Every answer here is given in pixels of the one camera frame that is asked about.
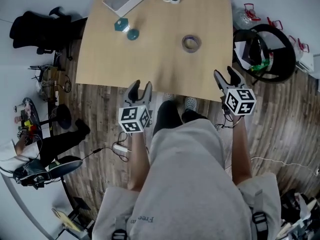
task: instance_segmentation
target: white cable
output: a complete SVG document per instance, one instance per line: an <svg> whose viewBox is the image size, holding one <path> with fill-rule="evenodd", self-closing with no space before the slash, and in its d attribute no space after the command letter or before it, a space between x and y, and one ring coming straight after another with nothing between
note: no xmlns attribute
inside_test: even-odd
<svg viewBox="0 0 320 240"><path fill-rule="evenodd" d="M273 161L273 162L277 162L277 163L282 163L283 165L285 166L301 166L301 167L304 167L304 168L307 168L314 176L318 176L318 174L316 174L312 169L310 169L308 166L305 166L305 165L301 165L300 163L295 163L295 162L292 162L292 163L285 163L283 161L279 161L279 160L273 160L273 159L270 159L270 158L263 158L263 157L260 157L260 156L254 156L254 157L251 157L251 161L253 159L262 159L262 160L267 160L267 161Z"/></svg>
<svg viewBox="0 0 320 240"><path fill-rule="evenodd" d="M54 63L56 63L58 61L58 58L62 55L62 52L57 52L56 51L55 54L56 54L56 58L54 60Z"/></svg>
<svg viewBox="0 0 320 240"><path fill-rule="evenodd" d="M44 116L43 116L43 118L40 120L40 122L41 121L44 121L45 119L46 119L46 116L48 115L48 113L46 113Z"/></svg>
<svg viewBox="0 0 320 240"><path fill-rule="evenodd" d="M53 115L56 117L57 115L54 113L56 112L58 109L58 107L55 107L54 109L52 109L52 112L51 112L51 115L49 115L49 119L52 119L53 118Z"/></svg>

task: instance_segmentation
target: green object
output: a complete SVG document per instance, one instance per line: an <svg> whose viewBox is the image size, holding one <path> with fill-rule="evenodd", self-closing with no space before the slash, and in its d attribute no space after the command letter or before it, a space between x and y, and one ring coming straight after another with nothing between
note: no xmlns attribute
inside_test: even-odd
<svg viewBox="0 0 320 240"><path fill-rule="evenodd" d="M262 61L262 63L260 65L255 65L255 66L251 67L250 70L251 71L260 71L269 65L270 65L270 59L266 58Z"/></svg>
<svg viewBox="0 0 320 240"><path fill-rule="evenodd" d="M135 28L130 29L126 34L126 37L131 41L136 40L139 37L139 30Z"/></svg>
<svg viewBox="0 0 320 240"><path fill-rule="evenodd" d="M129 20L127 18L120 18L114 23L115 31L123 31L126 32L126 29L129 30Z"/></svg>

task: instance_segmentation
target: black pants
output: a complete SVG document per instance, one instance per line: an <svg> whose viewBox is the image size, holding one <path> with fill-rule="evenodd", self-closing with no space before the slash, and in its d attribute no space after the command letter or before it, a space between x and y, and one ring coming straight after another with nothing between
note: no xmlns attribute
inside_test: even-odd
<svg viewBox="0 0 320 240"><path fill-rule="evenodd" d="M42 166L47 167L50 165L58 155L77 146L85 137L85 133L76 130L44 138L42 142L38 140L37 145L40 151L40 162Z"/></svg>
<svg viewBox="0 0 320 240"><path fill-rule="evenodd" d="M205 116L189 109L182 114L181 118L184 123L188 123L197 119L208 119ZM182 126L182 121L176 105L171 100L165 101L159 107L153 135L155 135L161 129L173 129Z"/></svg>

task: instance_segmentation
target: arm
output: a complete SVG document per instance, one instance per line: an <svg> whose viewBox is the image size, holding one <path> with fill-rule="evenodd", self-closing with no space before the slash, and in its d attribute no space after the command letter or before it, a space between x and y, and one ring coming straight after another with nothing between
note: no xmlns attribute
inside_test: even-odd
<svg viewBox="0 0 320 240"><path fill-rule="evenodd" d="M237 122L239 116L233 116L233 122ZM232 181L235 185L252 178L251 160L248 151L248 138L245 119L242 118L233 128L232 156L231 156Z"/></svg>
<svg viewBox="0 0 320 240"><path fill-rule="evenodd" d="M21 155L26 147L25 146L26 137L27 137L26 134L22 134L19 141L14 145L14 150L17 156Z"/></svg>
<svg viewBox="0 0 320 240"><path fill-rule="evenodd" d="M150 169L144 133L132 134L132 153L129 159L130 181L128 190L141 191Z"/></svg>

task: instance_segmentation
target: backpack strap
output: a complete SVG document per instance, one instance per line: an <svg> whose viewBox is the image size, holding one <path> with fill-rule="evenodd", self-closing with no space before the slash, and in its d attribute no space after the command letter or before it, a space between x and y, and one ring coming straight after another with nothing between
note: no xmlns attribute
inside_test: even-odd
<svg viewBox="0 0 320 240"><path fill-rule="evenodd" d="M127 225L126 218L124 216L119 216L115 218L115 231L112 233L112 240L127 240Z"/></svg>
<svg viewBox="0 0 320 240"><path fill-rule="evenodd" d="M264 197L262 189L255 193L252 211L252 221L255 224L257 240L268 239L268 223L266 213L263 211Z"/></svg>

